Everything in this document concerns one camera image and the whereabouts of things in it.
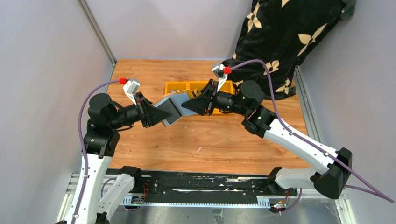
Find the red connector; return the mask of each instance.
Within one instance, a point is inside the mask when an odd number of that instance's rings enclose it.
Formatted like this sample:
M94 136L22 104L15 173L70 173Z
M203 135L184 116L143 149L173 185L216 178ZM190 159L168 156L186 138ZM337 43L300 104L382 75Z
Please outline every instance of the red connector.
M127 78L120 78L120 79L119 79L119 83L120 83L121 85L124 85L125 83L127 83Z
M231 67L230 66L227 66L227 67L225 67L224 69L223 69L223 72L224 72L224 74L230 74L232 71L231 71Z

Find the wood grain surface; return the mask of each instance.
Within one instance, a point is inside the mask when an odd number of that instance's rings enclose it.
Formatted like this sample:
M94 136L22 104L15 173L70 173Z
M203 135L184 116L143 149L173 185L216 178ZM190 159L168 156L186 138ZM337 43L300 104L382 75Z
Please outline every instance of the wood grain surface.
M119 60L112 79L138 79L138 91L150 101L164 94L167 81L207 81L214 61ZM132 104L121 85L109 86L108 94L122 106ZM271 101L263 105L273 110ZM277 101L280 115L306 133L298 97ZM171 127L162 124L120 132L111 168L124 165L150 170L213 173L268 174L273 167L305 168L308 164L282 146L248 133L236 114L190 116Z

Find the white arm segment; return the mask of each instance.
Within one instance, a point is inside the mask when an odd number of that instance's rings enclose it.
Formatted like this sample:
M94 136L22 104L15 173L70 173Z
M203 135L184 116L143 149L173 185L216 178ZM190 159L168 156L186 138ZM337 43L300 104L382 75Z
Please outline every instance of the white arm segment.
M284 123L285 125L288 126L288 128L292 130L293 133L296 133L302 136L303 138L310 140L315 145L320 146L322 149L327 151L329 154L333 155L334 157L337 157L337 153L334 148L325 146L311 139L305 134L299 132L298 130L294 129L286 122ZM297 155L304 161L307 161L307 163L309 163L312 166L312 169L315 170L316 172L320 174L324 174L329 169L327 165L329 163L330 164L334 163L334 160L324 155L313 146L309 145L308 143L304 142L303 140L297 138L294 135L290 135L287 130L284 130L283 126L281 125L278 119L272 121L272 123L269 126L271 127L271 129L265 132L264 138L278 143L279 145L293 152L295 155Z
M314 189L310 177L315 174L312 168L287 169L282 168L276 174L275 182L283 189L304 188Z
M115 179L114 184L106 192L97 204L98 213L106 212L106 219L111 221L111 218L121 204L125 195L134 188L135 179L129 174L120 174Z
M85 191L78 211L78 217L75 221L76 224L92 224L96 222L96 213L98 208L97 202L100 194L100 189L102 188L103 178L105 177L106 170L112 160L112 157L109 156L104 156L103 159L100 159L98 155L95 154L87 154L87 156L89 165L89 178L87 178L87 182L85 185ZM71 203L69 212L64 219L65 221L67 221L67 223L71 223L74 210L76 208L78 196L81 191L81 185L83 183L85 163L84 158L82 158L82 160L83 163L81 165L82 168L80 172L80 178L76 187L76 193L74 194L73 202Z

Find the wooden tabletop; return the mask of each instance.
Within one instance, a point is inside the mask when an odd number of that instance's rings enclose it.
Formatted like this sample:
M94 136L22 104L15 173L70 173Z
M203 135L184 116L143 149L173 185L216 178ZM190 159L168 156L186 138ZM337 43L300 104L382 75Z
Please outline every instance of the wooden tabletop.
M138 79L138 91L150 101L160 98L167 81L215 79L214 61L119 60L112 80ZM108 94L122 106L132 104L122 86L112 84ZM263 105L273 110L271 101ZM297 130L306 133L298 97L277 101L280 115ZM269 174L273 167L305 168L308 164L276 143L248 133L236 114L190 116L171 127L162 124L143 128L140 122L120 132L111 168L124 165L150 170L213 173Z

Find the floral patterned fabric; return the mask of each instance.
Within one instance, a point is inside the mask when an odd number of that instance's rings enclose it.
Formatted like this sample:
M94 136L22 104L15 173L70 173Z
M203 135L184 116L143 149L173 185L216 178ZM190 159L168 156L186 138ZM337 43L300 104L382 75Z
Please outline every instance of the floral patterned fabric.
M291 88L294 68L322 41L350 6L346 0L253 0L232 58L223 61L234 66L261 59L271 74L276 99L296 94ZM228 79L238 88L245 80L255 80L270 99L267 73L258 63L234 70Z

